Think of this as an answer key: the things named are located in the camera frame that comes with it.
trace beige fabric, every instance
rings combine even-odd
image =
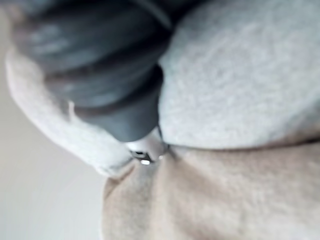
[[[320,239],[320,143],[174,155],[108,180],[105,240]]]

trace light gray fabric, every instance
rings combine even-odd
[[[165,141],[241,149],[317,137],[319,13],[318,0],[215,0],[190,13],[161,60]],[[55,143],[107,175],[127,163],[109,134],[61,113],[35,64],[12,51],[7,69],[13,98]]]

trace plush fabric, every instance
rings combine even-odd
[[[320,143],[250,151],[175,148],[106,184],[105,240],[318,240]]]
[[[39,129],[109,176],[106,240],[318,240],[319,13],[318,0],[213,0],[186,16],[161,59],[173,146],[151,166],[63,112],[14,50],[8,82]]]

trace white wall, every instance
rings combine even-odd
[[[10,99],[0,12],[0,240],[98,240],[104,179],[44,137]]]

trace silver metal band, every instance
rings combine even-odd
[[[150,165],[161,159],[166,153],[168,146],[163,142],[160,130],[156,127],[146,137],[133,142],[126,142],[132,156],[144,165]]]

